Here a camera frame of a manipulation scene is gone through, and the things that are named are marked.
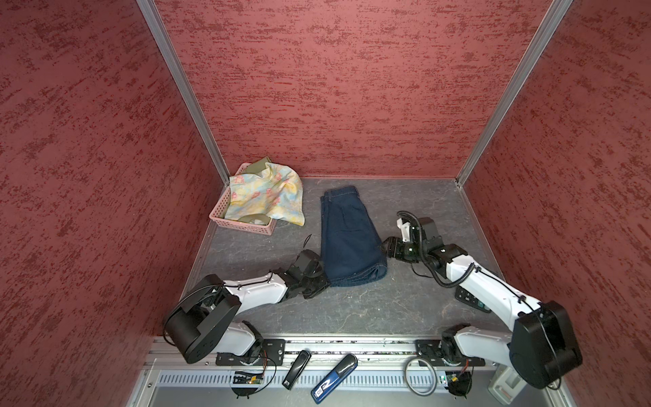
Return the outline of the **blue denim skirt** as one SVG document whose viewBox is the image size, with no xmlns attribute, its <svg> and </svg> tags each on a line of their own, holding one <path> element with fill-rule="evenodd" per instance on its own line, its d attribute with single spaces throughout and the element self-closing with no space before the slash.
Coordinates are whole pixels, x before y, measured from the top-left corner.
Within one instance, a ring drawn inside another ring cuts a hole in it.
<svg viewBox="0 0 651 407">
<path fill-rule="evenodd" d="M 328 190 L 320 204 L 320 257 L 330 284 L 348 288 L 383 279 L 388 273 L 387 257 L 357 188 Z"/>
</svg>

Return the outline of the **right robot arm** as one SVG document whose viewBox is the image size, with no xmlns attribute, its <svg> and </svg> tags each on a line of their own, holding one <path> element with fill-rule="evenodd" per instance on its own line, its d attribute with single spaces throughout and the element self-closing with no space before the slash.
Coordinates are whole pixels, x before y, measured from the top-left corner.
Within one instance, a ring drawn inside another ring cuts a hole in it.
<svg viewBox="0 0 651 407">
<path fill-rule="evenodd" d="M 527 384 L 543 389 L 581 366 L 581 353 L 567 310 L 544 303 L 486 270 L 456 244 L 434 247 L 390 237 L 382 245 L 388 257 L 422 263 L 444 288 L 462 288 L 486 305 L 503 324 L 495 332 L 458 324 L 442 334 L 439 354 L 449 364 L 468 358 L 497 362 Z"/>
</svg>

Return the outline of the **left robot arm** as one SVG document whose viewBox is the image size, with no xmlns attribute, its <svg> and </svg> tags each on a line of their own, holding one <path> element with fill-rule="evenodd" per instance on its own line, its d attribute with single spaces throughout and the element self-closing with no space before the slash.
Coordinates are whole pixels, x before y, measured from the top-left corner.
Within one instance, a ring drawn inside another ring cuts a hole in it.
<svg viewBox="0 0 651 407">
<path fill-rule="evenodd" d="M 240 281 L 222 280 L 211 274 L 170 311 L 164 319 L 162 336 L 188 364 L 214 351 L 254 362 L 264 338 L 250 322 L 238 322 L 236 317 L 298 296 L 310 299 L 329 287 L 330 281 L 319 264 L 292 266 Z"/>
</svg>

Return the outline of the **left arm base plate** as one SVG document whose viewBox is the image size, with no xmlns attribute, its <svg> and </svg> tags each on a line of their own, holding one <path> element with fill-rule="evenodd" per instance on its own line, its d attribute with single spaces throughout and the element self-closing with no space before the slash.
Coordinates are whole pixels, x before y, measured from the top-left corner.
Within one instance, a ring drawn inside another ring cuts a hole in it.
<svg viewBox="0 0 651 407">
<path fill-rule="evenodd" d="M 281 366 L 284 361 L 287 341 L 285 339 L 258 340 L 243 356 L 218 353 L 217 366 Z"/>
</svg>

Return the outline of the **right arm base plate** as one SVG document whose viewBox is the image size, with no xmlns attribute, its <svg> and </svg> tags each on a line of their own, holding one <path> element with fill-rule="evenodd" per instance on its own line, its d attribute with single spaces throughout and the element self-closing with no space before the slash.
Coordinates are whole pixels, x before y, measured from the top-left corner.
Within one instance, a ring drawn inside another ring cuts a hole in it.
<svg viewBox="0 0 651 407">
<path fill-rule="evenodd" d="M 461 362 L 449 362 L 442 357 L 442 349 L 440 346 L 439 339 L 417 339 L 415 340 L 415 352 L 418 356 L 429 360 L 430 363 L 435 367 L 449 366 L 449 367 L 464 367 L 468 365 L 469 367 L 484 367 L 486 366 L 486 361 L 481 358 L 462 358 Z"/>
</svg>

